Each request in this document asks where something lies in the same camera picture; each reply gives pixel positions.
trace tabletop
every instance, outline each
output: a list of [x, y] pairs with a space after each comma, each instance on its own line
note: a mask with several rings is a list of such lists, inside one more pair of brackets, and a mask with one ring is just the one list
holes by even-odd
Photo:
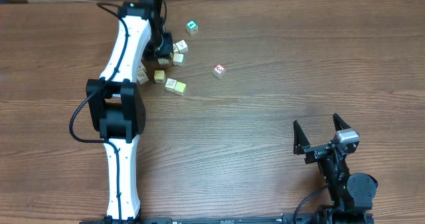
[[[361, 136], [351, 173], [379, 182], [377, 223], [425, 222], [425, 0], [169, 1], [189, 47], [166, 66], [185, 96], [141, 85], [137, 150], [144, 217], [291, 213], [324, 185], [293, 155], [293, 121], [325, 144], [338, 113]], [[185, 24], [194, 19], [199, 32]], [[0, 223], [77, 223], [108, 207], [104, 147], [68, 132], [114, 46], [118, 20], [93, 3], [0, 5]], [[221, 63], [222, 79], [213, 75]], [[147, 64], [148, 73], [158, 69]], [[98, 138], [88, 107], [76, 133]], [[325, 191], [300, 213], [329, 204]]]

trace table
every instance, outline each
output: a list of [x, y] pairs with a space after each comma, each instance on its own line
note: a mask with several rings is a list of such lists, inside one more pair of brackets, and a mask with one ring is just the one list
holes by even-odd
[[[292, 154], [292, 122], [312, 145], [332, 113], [361, 135], [351, 172], [379, 181], [377, 223], [425, 222], [425, 0], [169, 1], [167, 29], [189, 46], [184, 67], [142, 86], [137, 151], [144, 217], [293, 212], [323, 180]], [[190, 37], [185, 23], [199, 32]], [[104, 69], [118, 21], [91, 3], [0, 6], [0, 222], [77, 223], [108, 206], [102, 145], [68, 123]], [[222, 80], [213, 68], [222, 63]], [[149, 73], [156, 69], [147, 65]], [[76, 133], [98, 138], [88, 108]], [[327, 192], [301, 213], [329, 204]]]

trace wooden table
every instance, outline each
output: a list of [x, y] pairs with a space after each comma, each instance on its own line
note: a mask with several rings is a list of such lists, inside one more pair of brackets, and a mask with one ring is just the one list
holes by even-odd
[[[332, 113], [361, 135], [351, 172], [379, 181], [377, 223], [425, 222], [425, 0], [169, 1], [167, 28], [189, 46], [149, 82], [137, 152], [144, 217], [249, 217], [293, 212], [323, 180], [292, 154], [296, 119], [313, 145]], [[190, 37], [185, 23], [195, 19]], [[104, 69], [118, 21], [95, 4], [0, 6], [0, 223], [102, 218], [102, 145], [68, 123], [88, 78]], [[217, 63], [227, 67], [222, 80]], [[153, 72], [154, 66], [147, 67]], [[76, 133], [98, 138], [88, 108]], [[329, 204], [327, 192], [301, 212]]]

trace block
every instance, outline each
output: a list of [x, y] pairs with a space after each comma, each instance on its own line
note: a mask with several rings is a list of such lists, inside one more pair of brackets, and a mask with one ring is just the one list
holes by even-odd
[[174, 53], [180, 53], [179, 49], [177, 48], [177, 45], [173, 44], [173, 52]]
[[189, 51], [189, 48], [186, 45], [186, 42], [184, 40], [175, 43], [175, 45], [177, 46], [177, 48], [179, 49], [179, 53], [181, 53], [181, 54], [184, 54], [187, 51]]
[[185, 63], [185, 55], [183, 54], [174, 54], [173, 64], [178, 66], [183, 66]]
[[182, 82], [177, 82], [174, 87], [174, 92], [178, 95], [185, 95], [186, 93], [186, 84]]
[[222, 64], [216, 65], [214, 67], [214, 70], [212, 71], [212, 73], [214, 73], [214, 75], [217, 76], [217, 78], [222, 78], [225, 72], [226, 72], [226, 67], [224, 67]]
[[194, 35], [198, 32], [198, 24], [194, 20], [191, 20], [186, 24], [186, 30], [189, 34]]
[[173, 80], [172, 78], [168, 78], [165, 83], [165, 90], [174, 92], [175, 85], [177, 84], [177, 80]]
[[147, 73], [146, 68], [142, 63], [140, 63], [139, 67], [137, 68], [137, 71], [139, 71], [139, 70], [143, 70], [145, 74]]
[[168, 58], [159, 58], [158, 59], [158, 64], [159, 65], [164, 65], [164, 64], [169, 64], [170, 60]]
[[145, 71], [143, 71], [143, 69], [140, 69], [137, 72], [137, 80], [139, 81], [140, 84], [143, 84], [143, 83], [149, 81], [149, 79], [148, 79]]
[[165, 82], [165, 71], [155, 70], [155, 73], [153, 74], [153, 79], [155, 80], [155, 82]]

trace cube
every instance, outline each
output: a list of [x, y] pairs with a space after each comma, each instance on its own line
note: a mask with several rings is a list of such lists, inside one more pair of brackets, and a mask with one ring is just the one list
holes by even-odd
[[178, 66], [183, 66], [185, 63], [185, 55], [183, 54], [174, 54], [173, 64]]
[[222, 64], [216, 65], [214, 67], [214, 70], [212, 71], [212, 73], [214, 73], [214, 75], [217, 76], [217, 78], [222, 78], [225, 72], [226, 72], [226, 67], [224, 67]]
[[140, 62], [139, 67], [137, 68], [137, 71], [143, 70], [144, 73], [147, 73], [145, 66]]
[[165, 71], [164, 70], [155, 70], [153, 74], [153, 79], [155, 82], [163, 83], [165, 82]]
[[173, 44], [173, 52], [174, 53], [180, 53], [179, 49], [177, 48], [177, 45]]
[[159, 65], [164, 65], [164, 64], [169, 64], [170, 60], [168, 58], [159, 58], [158, 59], [158, 64]]
[[173, 80], [172, 78], [168, 78], [165, 83], [165, 90], [174, 92], [175, 85], [177, 84], [177, 80]]
[[194, 20], [191, 20], [186, 24], [186, 30], [189, 34], [194, 35], [198, 32], [198, 24]]
[[149, 79], [148, 79], [145, 71], [143, 71], [143, 69], [140, 69], [137, 72], [137, 80], [139, 81], [140, 84], [143, 84], [143, 83], [149, 81]]
[[189, 48], [187, 47], [186, 42], [184, 40], [175, 43], [175, 45], [177, 46], [177, 48], [179, 49], [179, 53], [181, 54], [184, 54], [189, 51]]
[[178, 95], [185, 95], [186, 93], [186, 84], [182, 82], [177, 82], [174, 87], [174, 92]]

